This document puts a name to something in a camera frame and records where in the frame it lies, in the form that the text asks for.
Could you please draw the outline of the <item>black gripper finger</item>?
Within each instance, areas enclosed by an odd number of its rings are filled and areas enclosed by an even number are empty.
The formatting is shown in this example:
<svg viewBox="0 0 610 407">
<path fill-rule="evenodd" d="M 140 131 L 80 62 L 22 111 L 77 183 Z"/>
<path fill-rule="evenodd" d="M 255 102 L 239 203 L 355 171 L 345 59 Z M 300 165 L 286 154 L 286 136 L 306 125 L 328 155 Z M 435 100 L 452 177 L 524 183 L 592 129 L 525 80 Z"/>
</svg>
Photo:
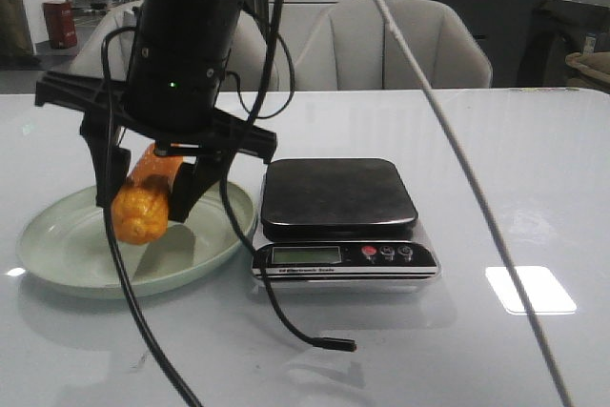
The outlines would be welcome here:
<svg viewBox="0 0 610 407">
<path fill-rule="evenodd" d="M 236 155 L 228 149 L 169 147 L 168 156 L 192 157 L 175 174 L 169 198 L 170 221 L 183 223 L 200 197 L 225 176 Z"/>
</svg>

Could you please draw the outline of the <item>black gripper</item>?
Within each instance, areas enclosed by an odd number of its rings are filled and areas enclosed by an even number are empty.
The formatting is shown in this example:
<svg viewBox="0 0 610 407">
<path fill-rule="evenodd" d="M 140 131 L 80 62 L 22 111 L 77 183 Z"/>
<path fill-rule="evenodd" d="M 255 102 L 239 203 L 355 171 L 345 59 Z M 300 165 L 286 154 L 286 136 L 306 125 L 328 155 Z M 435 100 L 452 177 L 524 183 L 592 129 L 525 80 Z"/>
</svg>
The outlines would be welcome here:
<svg viewBox="0 0 610 407">
<path fill-rule="evenodd" d="M 46 71 L 36 83 L 36 106 L 50 103 L 85 114 L 80 135 L 90 151 L 95 176 L 95 203 L 98 207 L 111 203 L 127 178 L 131 152 L 119 146 L 122 127 L 154 141 L 197 145 L 214 150 L 238 146 L 241 153 L 258 157 L 266 164 L 273 159 L 277 146 L 274 132 L 257 126 L 247 128 L 246 121 L 218 108 L 212 109 L 203 126 L 191 132 L 164 131 L 133 118 L 125 111 L 120 97 L 126 88 L 126 82 L 113 80 L 112 95 L 109 96 L 103 79 L 60 71 Z M 107 108 L 109 99 L 114 104 L 115 124 L 111 128 Z"/>
</svg>

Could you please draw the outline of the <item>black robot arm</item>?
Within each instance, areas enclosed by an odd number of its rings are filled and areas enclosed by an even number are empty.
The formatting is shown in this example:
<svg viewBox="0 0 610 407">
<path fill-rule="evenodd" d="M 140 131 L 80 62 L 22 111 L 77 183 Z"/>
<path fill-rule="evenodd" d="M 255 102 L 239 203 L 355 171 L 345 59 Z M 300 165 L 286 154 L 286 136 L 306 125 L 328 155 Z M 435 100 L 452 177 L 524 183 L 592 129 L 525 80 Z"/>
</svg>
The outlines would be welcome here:
<svg viewBox="0 0 610 407">
<path fill-rule="evenodd" d="M 125 80 L 62 71 L 38 80 L 37 106 L 83 115 L 80 132 L 90 149 L 99 207 L 111 203 L 128 174 L 131 155 L 118 144 L 121 129 L 150 138 L 159 155 L 182 158 L 170 197 L 169 218 L 176 222 L 220 180 L 235 153 L 272 160 L 273 132 L 215 105 L 245 2 L 144 0 Z"/>
</svg>

